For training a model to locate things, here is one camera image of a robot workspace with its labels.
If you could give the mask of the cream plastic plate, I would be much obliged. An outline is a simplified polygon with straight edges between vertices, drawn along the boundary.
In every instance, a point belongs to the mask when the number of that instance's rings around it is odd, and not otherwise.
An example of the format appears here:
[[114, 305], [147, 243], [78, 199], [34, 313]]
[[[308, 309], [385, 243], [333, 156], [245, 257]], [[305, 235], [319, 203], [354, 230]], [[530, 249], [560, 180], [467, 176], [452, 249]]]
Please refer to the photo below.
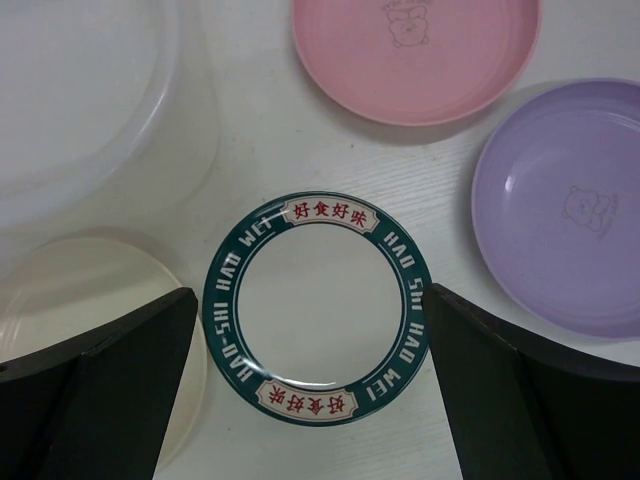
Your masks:
[[84, 237], [50, 243], [1, 282], [1, 360], [93, 330], [180, 285], [161, 262], [118, 240]]

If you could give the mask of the pink plastic plate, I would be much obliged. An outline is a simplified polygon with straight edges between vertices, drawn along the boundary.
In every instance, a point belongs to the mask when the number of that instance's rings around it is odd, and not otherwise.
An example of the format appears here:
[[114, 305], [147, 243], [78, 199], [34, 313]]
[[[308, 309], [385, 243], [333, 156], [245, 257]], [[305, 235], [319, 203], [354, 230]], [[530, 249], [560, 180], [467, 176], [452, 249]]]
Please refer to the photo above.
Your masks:
[[291, 26], [306, 72], [364, 118], [434, 126], [472, 115], [525, 70], [539, 1], [294, 1]]

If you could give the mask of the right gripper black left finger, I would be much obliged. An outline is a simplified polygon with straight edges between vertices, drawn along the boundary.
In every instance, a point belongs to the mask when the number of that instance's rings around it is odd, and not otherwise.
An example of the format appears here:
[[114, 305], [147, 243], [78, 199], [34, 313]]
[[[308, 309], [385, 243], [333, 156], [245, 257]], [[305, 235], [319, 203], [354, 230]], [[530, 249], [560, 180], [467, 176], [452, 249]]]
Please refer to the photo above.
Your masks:
[[2, 478], [152, 478], [197, 311], [180, 287], [2, 363]]

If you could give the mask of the purple plastic plate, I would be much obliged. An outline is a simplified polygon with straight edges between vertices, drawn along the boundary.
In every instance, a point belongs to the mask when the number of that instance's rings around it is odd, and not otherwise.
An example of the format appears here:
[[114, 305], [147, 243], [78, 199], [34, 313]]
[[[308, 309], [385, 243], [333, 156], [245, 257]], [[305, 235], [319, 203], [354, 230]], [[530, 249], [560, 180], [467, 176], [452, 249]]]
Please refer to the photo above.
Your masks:
[[516, 109], [478, 159], [481, 255], [534, 316], [592, 337], [639, 336], [639, 86], [585, 79]]

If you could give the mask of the green rim plate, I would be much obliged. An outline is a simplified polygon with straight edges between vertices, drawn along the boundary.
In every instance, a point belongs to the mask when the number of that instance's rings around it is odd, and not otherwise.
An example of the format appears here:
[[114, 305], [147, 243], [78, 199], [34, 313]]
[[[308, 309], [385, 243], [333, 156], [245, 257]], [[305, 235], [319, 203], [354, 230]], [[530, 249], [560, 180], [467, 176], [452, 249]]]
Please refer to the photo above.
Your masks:
[[386, 407], [418, 373], [430, 281], [414, 240], [379, 207], [291, 193], [244, 217], [213, 257], [202, 300], [209, 350], [265, 415], [348, 424]]

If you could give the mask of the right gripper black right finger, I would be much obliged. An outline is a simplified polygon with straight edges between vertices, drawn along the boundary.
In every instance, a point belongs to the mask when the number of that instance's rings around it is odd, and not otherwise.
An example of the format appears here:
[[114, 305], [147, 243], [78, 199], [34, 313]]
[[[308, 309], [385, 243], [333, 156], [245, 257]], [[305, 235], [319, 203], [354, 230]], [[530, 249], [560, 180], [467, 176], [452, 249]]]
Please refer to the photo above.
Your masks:
[[422, 305], [464, 478], [638, 478], [638, 367], [513, 325], [439, 284]]

